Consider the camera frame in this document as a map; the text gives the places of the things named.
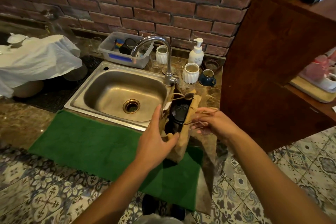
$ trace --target chrome faucet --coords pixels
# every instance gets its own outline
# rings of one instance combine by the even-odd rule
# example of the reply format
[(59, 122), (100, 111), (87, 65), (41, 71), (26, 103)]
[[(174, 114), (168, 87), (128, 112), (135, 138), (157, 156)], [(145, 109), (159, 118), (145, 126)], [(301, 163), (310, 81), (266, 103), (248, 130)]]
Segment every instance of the chrome faucet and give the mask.
[(134, 49), (131, 52), (131, 56), (134, 57), (134, 54), (138, 52), (139, 48), (142, 45), (148, 42), (152, 42), (152, 41), (159, 42), (167, 48), (167, 69), (165, 73), (165, 85), (173, 86), (175, 83), (178, 83), (179, 78), (173, 76), (173, 73), (171, 71), (171, 46), (170, 46), (170, 43), (168, 43), (166, 39), (158, 35), (147, 36), (141, 39), (140, 42), (134, 47)]

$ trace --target green mat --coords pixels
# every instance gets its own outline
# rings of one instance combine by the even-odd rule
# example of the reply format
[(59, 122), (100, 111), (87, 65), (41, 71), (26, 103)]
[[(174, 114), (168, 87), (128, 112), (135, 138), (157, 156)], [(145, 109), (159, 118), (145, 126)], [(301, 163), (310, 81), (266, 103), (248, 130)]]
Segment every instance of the green mat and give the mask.
[[(134, 159), (140, 135), (128, 128), (103, 124), (61, 110), (29, 152), (114, 181)], [(201, 149), (188, 147), (178, 164), (165, 159), (149, 173), (140, 191), (195, 210), (202, 158)]]

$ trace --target tiled floor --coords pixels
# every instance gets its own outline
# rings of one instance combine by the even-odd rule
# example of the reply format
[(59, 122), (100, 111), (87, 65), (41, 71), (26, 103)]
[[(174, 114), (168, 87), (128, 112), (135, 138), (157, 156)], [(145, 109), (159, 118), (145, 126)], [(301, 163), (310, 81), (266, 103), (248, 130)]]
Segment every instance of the tiled floor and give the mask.
[[(218, 150), (212, 211), (188, 213), (186, 223), (271, 223), (240, 165)], [(272, 161), (336, 221), (336, 127), (269, 154)], [(0, 223), (70, 223), (109, 182), (0, 145)], [(142, 215), (138, 192), (119, 223)], [(160, 202), (159, 212), (169, 210)]]

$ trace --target stainless steel sink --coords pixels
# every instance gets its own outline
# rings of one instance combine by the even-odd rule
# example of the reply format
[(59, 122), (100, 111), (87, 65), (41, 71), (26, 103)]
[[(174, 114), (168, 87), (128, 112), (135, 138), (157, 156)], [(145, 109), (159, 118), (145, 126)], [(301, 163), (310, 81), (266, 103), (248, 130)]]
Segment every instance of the stainless steel sink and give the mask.
[(165, 76), (103, 61), (65, 108), (144, 131), (172, 87)]

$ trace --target sink drain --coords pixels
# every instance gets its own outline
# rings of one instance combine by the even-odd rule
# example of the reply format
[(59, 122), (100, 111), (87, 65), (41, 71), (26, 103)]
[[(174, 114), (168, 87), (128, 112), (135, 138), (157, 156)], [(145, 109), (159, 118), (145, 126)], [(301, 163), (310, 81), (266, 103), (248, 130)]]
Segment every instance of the sink drain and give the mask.
[(139, 110), (140, 103), (136, 99), (129, 99), (124, 103), (123, 109), (126, 113), (135, 113)]

